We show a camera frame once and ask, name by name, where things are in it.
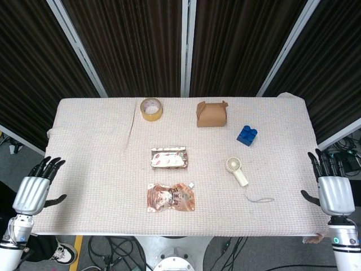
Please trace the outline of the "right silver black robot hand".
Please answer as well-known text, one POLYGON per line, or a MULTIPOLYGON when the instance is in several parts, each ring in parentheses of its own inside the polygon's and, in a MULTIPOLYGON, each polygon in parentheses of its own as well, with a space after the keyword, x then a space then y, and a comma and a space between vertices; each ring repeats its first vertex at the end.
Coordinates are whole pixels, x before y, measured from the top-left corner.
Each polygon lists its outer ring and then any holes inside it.
POLYGON ((350 180, 346 177, 342 161, 319 149, 308 152, 318 188, 318 197, 301 190, 308 202, 318 206, 328 216, 348 216, 355 211, 350 180))

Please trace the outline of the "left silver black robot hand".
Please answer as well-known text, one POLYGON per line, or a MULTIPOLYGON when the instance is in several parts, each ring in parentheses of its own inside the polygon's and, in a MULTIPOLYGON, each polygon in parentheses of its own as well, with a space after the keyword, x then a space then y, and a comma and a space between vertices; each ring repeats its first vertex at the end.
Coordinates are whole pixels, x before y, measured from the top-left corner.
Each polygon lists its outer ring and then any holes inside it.
POLYGON ((56 199, 47 198, 50 186, 58 170, 64 164, 65 160, 60 157, 48 156, 31 169, 29 174, 23 178, 12 204, 17 214, 34 216, 44 208, 60 204, 66 199, 66 194, 62 194, 56 199))

